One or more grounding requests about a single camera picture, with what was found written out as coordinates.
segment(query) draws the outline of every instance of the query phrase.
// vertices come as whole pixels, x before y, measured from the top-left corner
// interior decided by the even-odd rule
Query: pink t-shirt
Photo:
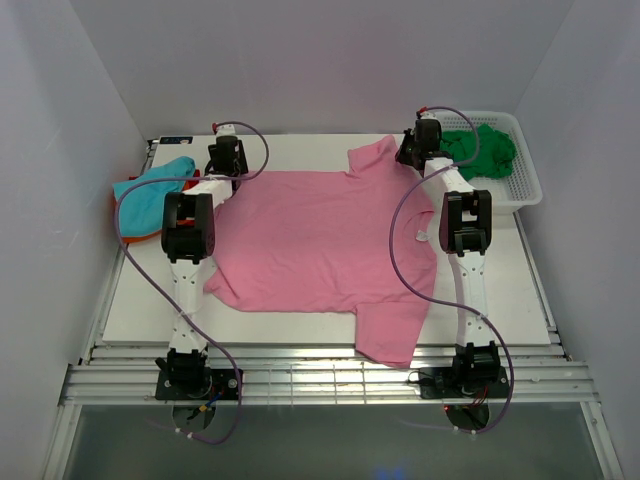
[[[387,136],[350,150],[348,173],[264,172],[244,183],[217,211],[218,270],[205,289],[247,312],[353,312],[359,352],[408,366],[429,303],[400,283],[389,258],[393,211],[417,179],[396,150]],[[403,274],[427,295],[436,256],[416,234],[432,216],[416,189],[395,238]]]

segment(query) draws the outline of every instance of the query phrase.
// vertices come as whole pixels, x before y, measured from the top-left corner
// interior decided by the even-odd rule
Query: glass panel
[[[233,407],[219,407],[205,433],[220,435],[232,415]],[[578,404],[515,404],[502,425],[477,437],[411,428],[399,418],[447,425],[436,405],[245,407],[233,437],[214,447],[148,423],[171,426],[168,406],[86,406],[65,478],[602,476]]]

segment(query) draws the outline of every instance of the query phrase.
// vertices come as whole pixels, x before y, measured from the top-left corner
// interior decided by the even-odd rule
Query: metal frame
[[[81,405],[58,407],[55,433],[49,445],[42,478],[46,480],[63,478],[67,461],[71,454],[71,447],[73,446],[73,439],[76,435],[81,411]]]
[[[142,171],[152,163],[156,146],[157,140],[150,142]],[[516,374],[513,401],[579,402],[604,478],[623,478],[588,366],[586,362],[574,362],[566,356],[522,221],[517,212],[514,216],[551,345],[510,348]],[[124,255],[118,252],[92,319],[91,337],[84,356],[80,365],[69,369],[44,478],[62,477],[82,405],[169,403],[154,398],[157,381],[154,359],[166,355],[168,344],[116,346],[102,341],[123,261]],[[407,384],[407,379],[412,369],[450,365],[454,355],[452,346],[418,346],[411,369],[397,370],[369,362],[352,346],[233,345],[229,351],[244,370],[243,403],[267,406],[443,403],[442,400],[421,400],[418,389]],[[214,368],[228,368],[227,360],[217,351],[210,352],[209,364]]]

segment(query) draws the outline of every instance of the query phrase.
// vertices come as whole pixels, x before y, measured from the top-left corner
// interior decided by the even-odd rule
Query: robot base
[[[185,393],[180,388],[171,385],[167,375],[160,371],[156,384],[156,400],[208,400],[213,389],[215,395],[220,394],[219,400],[238,400],[238,382],[233,369],[211,369],[205,367],[205,387],[200,392]]]
[[[475,388],[465,388],[464,384],[453,381],[452,367],[425,367],[418,370],[418,384],[420,398],[423,399],[451,399],[473,398],[480,388],[487,388],[486,398],[507,398],[509,381],[504,367],[500,367],[498,381],[478,385]]]

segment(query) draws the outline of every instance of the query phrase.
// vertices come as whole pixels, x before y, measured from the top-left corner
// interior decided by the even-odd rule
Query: white board
[[[373,143],[382,135],[271,135],[269,170],[348,170],[347,150]],[[250,169],[263,158],[257,137],[243,137]],[[187,155],[203,169],[208,161],[207,145],[212,136],[197,136],[190,145],[160,145],[154,165],[163,165]],[[429,226],[437,242],[438,215]],[[434,296],[455,300],[453,275],[447,256],[437,243],[438,275]],[[172,291],[169,262],[159,237],[130,247],[131,253],[163,288]],[[495,216],[491,247],[485,269],[489,318],[511,345],[549,344],[546,322],[537,297],[529,265],[515,220]],[[224,343],[351,345],[355,339],[355,317],[344,313],[243,313],[225,306],[213,295],[205,295],[204,312],[210,314],[208,333]],[[140,276],[128,261],[122,267],[103,341],[106,343],[163,342],[171,339],[175,312]],[[419,343],[451,345],[455,342],[457,312],[432,305]]]

